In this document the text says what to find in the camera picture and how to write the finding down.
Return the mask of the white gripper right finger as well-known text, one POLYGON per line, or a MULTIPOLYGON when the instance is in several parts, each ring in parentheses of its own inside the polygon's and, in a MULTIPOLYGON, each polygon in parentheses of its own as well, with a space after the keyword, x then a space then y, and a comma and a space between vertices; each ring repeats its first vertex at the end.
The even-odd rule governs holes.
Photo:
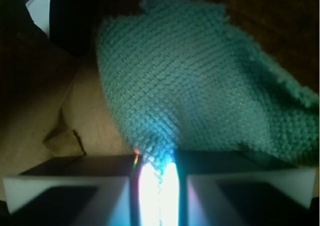
POLYGON ((265 153, 175 153, 181 226, 314 226, 316 171, 265 153))

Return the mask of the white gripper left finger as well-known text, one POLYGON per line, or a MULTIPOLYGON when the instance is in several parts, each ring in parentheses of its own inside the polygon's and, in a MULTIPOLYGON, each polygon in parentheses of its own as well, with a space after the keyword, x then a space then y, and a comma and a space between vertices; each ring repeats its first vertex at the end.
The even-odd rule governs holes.
POLYGON ((136 226, 137 155, 56 157, 3 178, 15 226, 136 226))

